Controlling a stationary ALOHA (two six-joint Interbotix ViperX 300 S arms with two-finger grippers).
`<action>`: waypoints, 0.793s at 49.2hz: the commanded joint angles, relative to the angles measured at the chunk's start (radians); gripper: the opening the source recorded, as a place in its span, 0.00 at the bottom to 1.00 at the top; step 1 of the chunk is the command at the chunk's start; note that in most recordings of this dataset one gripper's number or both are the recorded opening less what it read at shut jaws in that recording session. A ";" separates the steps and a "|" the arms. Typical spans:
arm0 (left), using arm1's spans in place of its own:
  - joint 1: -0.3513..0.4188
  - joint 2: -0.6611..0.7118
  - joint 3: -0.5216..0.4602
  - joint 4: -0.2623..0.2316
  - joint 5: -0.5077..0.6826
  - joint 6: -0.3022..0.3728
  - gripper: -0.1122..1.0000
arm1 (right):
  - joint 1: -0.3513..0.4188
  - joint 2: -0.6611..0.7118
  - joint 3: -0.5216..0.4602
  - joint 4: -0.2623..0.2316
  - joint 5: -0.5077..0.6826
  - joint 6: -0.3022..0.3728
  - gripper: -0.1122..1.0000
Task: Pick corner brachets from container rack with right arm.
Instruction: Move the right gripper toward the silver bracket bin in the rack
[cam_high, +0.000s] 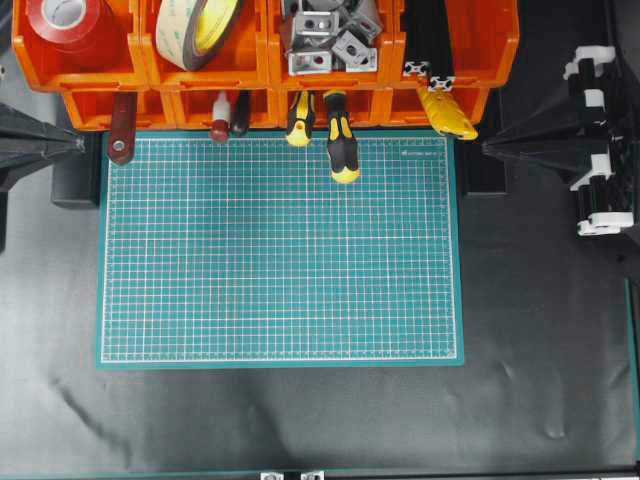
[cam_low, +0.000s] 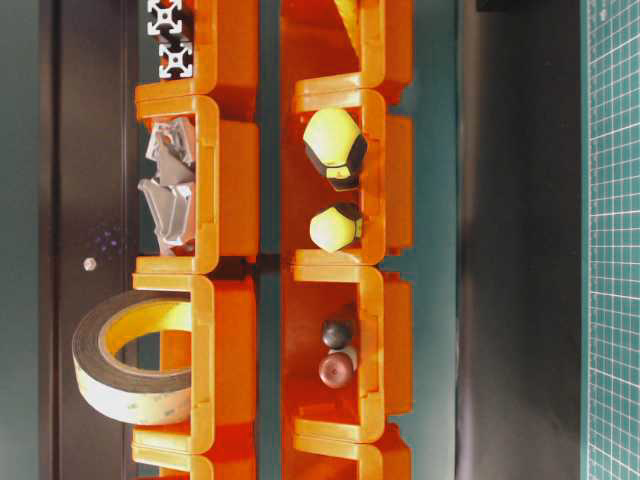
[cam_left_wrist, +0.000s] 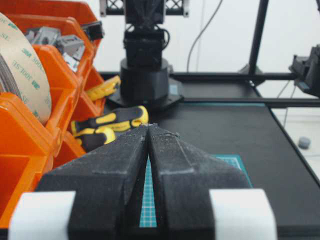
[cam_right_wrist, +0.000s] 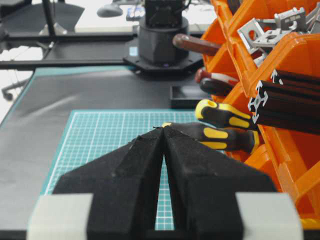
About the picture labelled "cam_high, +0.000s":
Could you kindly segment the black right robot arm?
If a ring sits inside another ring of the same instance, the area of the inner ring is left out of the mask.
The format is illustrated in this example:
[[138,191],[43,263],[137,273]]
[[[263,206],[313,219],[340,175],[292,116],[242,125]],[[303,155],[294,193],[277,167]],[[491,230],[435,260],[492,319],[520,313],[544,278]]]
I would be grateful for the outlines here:
[[639,275],[637,81],[612,46],[580,46],[568,96],[484,141],[484,154],[555,172],[576,204],[576,231]]

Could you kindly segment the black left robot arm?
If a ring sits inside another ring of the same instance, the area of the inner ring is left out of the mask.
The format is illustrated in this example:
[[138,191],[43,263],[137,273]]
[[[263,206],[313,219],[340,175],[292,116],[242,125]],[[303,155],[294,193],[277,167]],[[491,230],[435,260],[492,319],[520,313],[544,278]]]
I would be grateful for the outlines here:
[[1,192],[59,160],[84,154],[82,136],[1,104]]

